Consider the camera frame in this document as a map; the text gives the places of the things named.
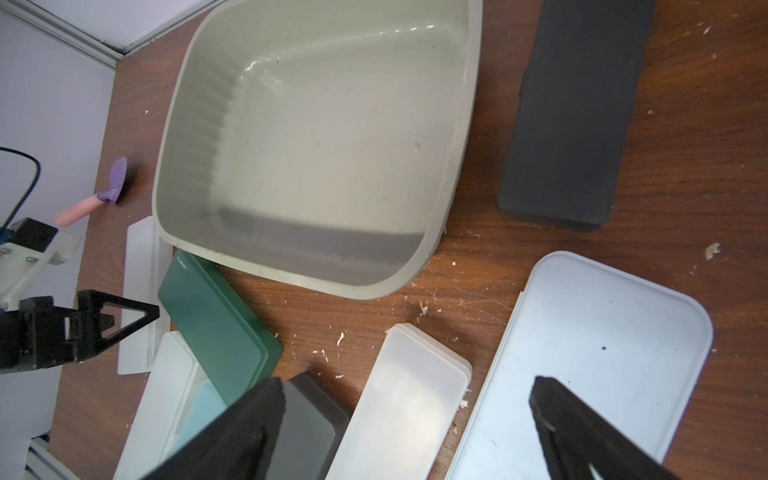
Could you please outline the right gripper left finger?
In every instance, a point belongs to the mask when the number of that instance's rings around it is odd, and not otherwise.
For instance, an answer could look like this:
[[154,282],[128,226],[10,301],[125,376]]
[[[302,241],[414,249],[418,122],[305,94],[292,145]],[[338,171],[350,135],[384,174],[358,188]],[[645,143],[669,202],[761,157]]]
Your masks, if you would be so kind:
[[264,479],[286,412],[283,383],[259,382],[148,479]]

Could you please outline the teal translucent pencil case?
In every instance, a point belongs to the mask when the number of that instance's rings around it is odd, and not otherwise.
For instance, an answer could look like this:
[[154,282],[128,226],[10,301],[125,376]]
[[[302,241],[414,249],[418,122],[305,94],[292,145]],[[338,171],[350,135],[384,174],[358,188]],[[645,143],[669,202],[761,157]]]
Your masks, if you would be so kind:
[[227,408],[226,403],[209,379],[204,380],[192,401],[187,417],[169,451],[174,454],[200,434]]

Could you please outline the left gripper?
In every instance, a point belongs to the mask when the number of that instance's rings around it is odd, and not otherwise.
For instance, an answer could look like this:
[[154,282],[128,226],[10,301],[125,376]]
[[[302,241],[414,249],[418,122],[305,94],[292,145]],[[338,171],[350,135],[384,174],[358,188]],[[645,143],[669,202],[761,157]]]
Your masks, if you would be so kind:
[[[158,305],[96,290],[79,291],[75,310],[50,296],[23,299],[1,313],[1,373],[83,362],[109,350],[160,316]],[[74,313],[74,341],[67,337]]]

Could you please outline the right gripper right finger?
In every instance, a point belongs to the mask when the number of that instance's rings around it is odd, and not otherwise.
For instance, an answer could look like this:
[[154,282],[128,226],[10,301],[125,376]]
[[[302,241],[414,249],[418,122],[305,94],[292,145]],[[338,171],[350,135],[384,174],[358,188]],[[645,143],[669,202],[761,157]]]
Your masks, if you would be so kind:
[[529,406],[552,479],[676,477],[555,378],[535,378]]

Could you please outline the frosted white case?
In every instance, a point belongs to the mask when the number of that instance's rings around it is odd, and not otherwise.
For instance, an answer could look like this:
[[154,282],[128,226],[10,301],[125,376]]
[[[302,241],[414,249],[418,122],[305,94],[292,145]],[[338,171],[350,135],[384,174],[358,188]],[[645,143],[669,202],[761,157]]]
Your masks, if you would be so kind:
[[471,378],[466,359],[416,326],[391,327],[327,477],[426,479]]
[[164,241],[148,216],[127,229],[123,296],[157,305],[157,320],[119,344],[117,373],[133,375],[151,370],[170,316],[159,302],[158,292],[173,259],[173,247]]
[[206,379],[181,333],[165,334],[117,465],[116,479],[141,479],[165,461]]

